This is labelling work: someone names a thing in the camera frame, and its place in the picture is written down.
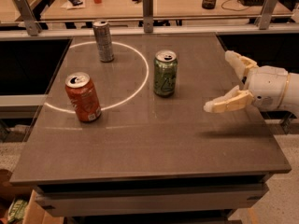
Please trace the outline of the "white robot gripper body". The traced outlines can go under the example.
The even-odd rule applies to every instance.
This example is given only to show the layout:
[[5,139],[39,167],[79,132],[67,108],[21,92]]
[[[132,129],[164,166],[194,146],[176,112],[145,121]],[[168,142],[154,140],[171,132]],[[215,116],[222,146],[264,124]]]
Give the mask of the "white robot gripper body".
[[284,68],[252,68],[249,70],[244,89],[252,93],[254,106],[261,111],[273,111],[280,105],[288,80],[289,73]]

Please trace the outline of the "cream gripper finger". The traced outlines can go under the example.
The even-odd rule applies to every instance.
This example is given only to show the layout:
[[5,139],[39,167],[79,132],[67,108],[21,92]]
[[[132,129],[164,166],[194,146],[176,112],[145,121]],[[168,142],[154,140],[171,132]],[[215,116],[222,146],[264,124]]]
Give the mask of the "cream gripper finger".
[[258,68],[257,63],[251,58],[242,56],[232,50],[225,52],[225,61],[232,66],[240,80],[248,75],[250,69]]
[[208,113],[236,111],[251,105],[253,100],[254,96],[249,90],[240,90],[239,86],[235,86],[225,95],[206,102],[204,110]]

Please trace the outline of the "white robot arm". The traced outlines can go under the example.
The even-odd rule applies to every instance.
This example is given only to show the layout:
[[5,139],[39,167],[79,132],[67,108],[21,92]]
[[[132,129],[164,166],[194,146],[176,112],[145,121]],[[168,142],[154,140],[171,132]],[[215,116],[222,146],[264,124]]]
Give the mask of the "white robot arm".
[[225,60],[244,83],[204,105],[209,113],[223,113],[254,105],[260,111],[288,111],[299,117],[299,75],[284,68],[259,66],[252,59],[231,50]]

